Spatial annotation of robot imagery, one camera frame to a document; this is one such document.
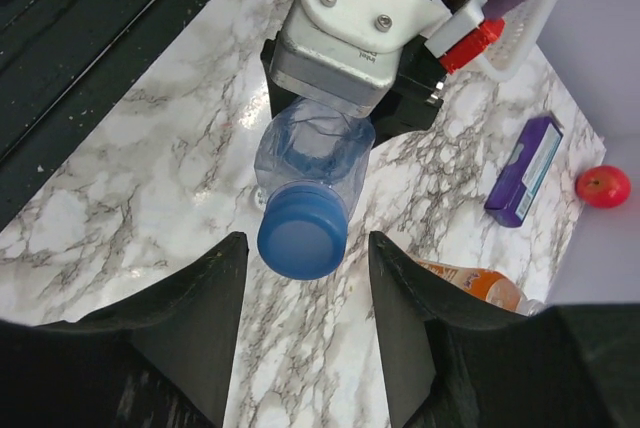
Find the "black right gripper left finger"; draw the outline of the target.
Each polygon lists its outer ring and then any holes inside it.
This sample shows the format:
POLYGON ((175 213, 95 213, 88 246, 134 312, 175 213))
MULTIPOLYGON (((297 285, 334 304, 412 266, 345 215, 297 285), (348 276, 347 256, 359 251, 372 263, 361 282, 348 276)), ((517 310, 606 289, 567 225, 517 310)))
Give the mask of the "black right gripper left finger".
POLYGON ((248 254, 245 234, 234 232, 76 322, 3 322, 2 425, 221 426, 248 254))

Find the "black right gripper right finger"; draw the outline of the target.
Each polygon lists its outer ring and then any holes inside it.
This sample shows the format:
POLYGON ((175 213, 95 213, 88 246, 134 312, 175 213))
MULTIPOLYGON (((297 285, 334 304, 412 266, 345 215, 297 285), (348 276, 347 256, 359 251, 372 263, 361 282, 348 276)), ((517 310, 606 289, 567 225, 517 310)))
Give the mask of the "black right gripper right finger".
POLYGON ((483 302, 369 236, 369 278, 395 427, 635 427, 639 308, 483 302))

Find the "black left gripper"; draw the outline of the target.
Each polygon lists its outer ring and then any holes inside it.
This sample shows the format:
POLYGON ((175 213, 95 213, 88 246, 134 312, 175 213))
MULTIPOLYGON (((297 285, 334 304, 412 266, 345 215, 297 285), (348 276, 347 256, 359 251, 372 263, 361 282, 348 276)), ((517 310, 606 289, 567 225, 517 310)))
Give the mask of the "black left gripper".
POLYGON ((422 39, 412 40, 403 49, 394 85, 370 115, 376 132, 374 145, 428 130, 443 105, 446 77, 446 70, 427 52, 422 39))

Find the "orange drink bottle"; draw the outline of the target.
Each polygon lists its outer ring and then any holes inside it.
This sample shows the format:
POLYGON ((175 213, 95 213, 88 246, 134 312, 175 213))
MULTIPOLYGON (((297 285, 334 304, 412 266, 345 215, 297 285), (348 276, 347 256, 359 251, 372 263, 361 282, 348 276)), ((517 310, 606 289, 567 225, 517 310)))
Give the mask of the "orange drink bottle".
POLYGON ((504 310, 532 316, 545 308, 543 302, 528 298, 514 282, 498 271, 456 267, 420 259, 415 261, 465 293, 504 310))

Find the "clear bottle blue label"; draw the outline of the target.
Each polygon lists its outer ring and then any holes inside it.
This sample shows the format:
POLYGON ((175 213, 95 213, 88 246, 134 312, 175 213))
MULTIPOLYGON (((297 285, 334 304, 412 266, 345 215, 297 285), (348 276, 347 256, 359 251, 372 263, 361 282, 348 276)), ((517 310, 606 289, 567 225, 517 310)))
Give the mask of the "clear bottle blue label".
POLYGON ((257 183, 267 196, 290 183, 321 184, 340 197, 350 219, 375 138, 368 118, 298 98, 264 131, 254 161, 257 183))

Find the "blue bottle cap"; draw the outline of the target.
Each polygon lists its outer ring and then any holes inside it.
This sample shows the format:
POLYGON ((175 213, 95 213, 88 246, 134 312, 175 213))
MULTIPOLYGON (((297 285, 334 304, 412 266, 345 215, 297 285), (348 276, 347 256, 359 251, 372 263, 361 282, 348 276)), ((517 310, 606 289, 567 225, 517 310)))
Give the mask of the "blue bottle cap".
POLYGON ((316 280, 333 273, 346 250, 348 211, 331 188, 293 182, 268 199, 257 236, 262 260, 275 273, 316 280))

